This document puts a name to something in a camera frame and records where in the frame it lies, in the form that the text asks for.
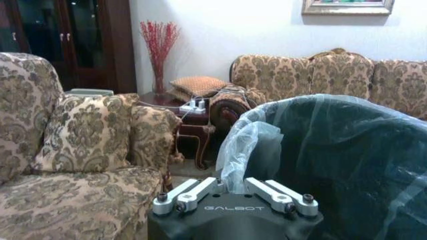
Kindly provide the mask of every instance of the screw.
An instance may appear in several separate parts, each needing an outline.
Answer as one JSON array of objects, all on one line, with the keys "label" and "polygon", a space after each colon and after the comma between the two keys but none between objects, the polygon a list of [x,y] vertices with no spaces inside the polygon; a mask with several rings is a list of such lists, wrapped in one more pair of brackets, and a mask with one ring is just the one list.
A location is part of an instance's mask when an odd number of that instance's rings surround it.
[{"label": "screw", "polygon": [[302,196],[302,201],[306,203],[306,204],[312,204],[316,200],[316,197],[312,195],[312,194],[305,194]]},{"label": "screw", "polygon": [[161,192],[158,194],[158,201],[163,203],[169,199],[169,194],[166,192]]},{"label": "screw", "polygon": [[185,205],[182,202],[179,202],[179,203],[177,204],[175,209],[177,209],[177,211],[179,211],[181,213],[183,213],[183,212],[186,211],[186,205]]},{"label": "screw", "polygon": [[288,204],[285,205],[285,213],[286,213],[286,214],[294,213],[296,210],[297,210],[297,206],[296,206],[294,202],[290,202],[290,203],[288,203]]}]

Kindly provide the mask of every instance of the wooden cabinet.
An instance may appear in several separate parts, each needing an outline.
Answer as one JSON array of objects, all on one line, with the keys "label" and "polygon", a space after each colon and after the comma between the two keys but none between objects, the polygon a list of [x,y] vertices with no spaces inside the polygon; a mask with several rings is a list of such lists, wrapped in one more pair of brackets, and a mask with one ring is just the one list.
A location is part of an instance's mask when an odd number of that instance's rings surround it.
[{"label": "wooden cabinet", "polygon": [[130,2],[0,0],[0,51],[45,57],[65,90],[137,92]]}]

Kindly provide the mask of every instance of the metal bracket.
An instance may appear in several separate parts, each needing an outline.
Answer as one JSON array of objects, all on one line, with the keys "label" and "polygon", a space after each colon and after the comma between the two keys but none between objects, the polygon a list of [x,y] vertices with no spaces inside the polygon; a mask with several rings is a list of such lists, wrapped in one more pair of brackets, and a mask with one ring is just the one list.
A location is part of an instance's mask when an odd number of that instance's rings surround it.
[{"label": "metal bracket", "polygon": [[265,183],[293,198],[293,202],[297,206],[297,211],[302,215],[308,217],[318,216],[320,203],[316,200],[313,195],[310,194],[301,195],[298,192],[296,192],[293,189],[288,188],[274,180],[268,180]]},{"label": "metal bracket", "polygon": [[153,201],[153,212],[157,215],[166,215],[174,210],[177,198],[179,194],[189,191],[197,186],[199,181],[197,179],[189,179],[182,185],[174,188],[169,193],[162,193]]},{"label": "metal bracket", "polygon": [[257,194],[265,199],[274,210],[281,213],[289,214],[296,211],[296,204],[289,195],[277,192],[265,183],[257,180],[254,177],[245,179],[245,186],[250,194]]},{"label": "metal bracket", "polygon": [[209,177],[194,189],[178,196],[177,210],[181,213],[195,210],[198,208],[199,201],[206,195],[214,193],[217,190],[218,180],[215,177]]}]

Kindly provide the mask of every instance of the cable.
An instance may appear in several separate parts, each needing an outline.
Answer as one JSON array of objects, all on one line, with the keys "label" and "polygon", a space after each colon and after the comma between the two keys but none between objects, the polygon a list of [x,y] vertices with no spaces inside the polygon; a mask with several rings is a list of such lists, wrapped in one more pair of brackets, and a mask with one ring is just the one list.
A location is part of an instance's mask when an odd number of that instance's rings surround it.
[{"label": "cable", "polygon": [[[258,103],[257,103],[253,99],[249,99],[247,96],[246,96],[246,94],[245,94],[243,92],[241,92],[239,90],[235,91],[235,90],[229,90],[229,89],[221,89],[221,90],[218,90],[218,89],[211,89],[211,90],[201,90],[201,91],[197,91],[197,92],[206,92],[206,91],[211,91],[211,92],[217,92],[217,93],[226,93],[226,94],[237,94],[237,95],[241,95],[249,105],[250,105],[249,100],[250,100],[256,105],[258,105]],[[209,99],[210,99],[210,97],[202,97],[201,95],[195,95],[195,94],[191,95],[191,100],[209,100]],[[151,103],[149,103],[149,102],[146,102],[146,101],[142,101],[142,100],[141,100],[139,102],[143,103],[145,105],[149,105],[149,106],[157,107],[157,108],[165,108],[165,109],[179,109],[179,108],[181,108],[181,106],[155,105],[155,104],[151,104]],[[185,120],[185,118],[187,117],[187,115],[189,115],[191,112],[193,112],[193,111],[189,110],[189,111],[185,113],[185,115],[181,117],[181,119]]]}]

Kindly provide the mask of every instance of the teal plastic sheet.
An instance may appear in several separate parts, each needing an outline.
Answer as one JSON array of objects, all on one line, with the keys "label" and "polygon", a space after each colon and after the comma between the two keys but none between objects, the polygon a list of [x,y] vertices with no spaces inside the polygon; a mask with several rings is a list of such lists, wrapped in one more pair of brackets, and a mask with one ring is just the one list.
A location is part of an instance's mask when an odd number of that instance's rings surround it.
[{"label": "teal plastic sheet", "polygon": [[[284,138],[257,149],[261,122]],[[427,239],[427,124],[388,107],[329,94],[266,103],[231,128],[221,169],[233,193],[257,176],[313,194],[325,215],[314,239]]]}]

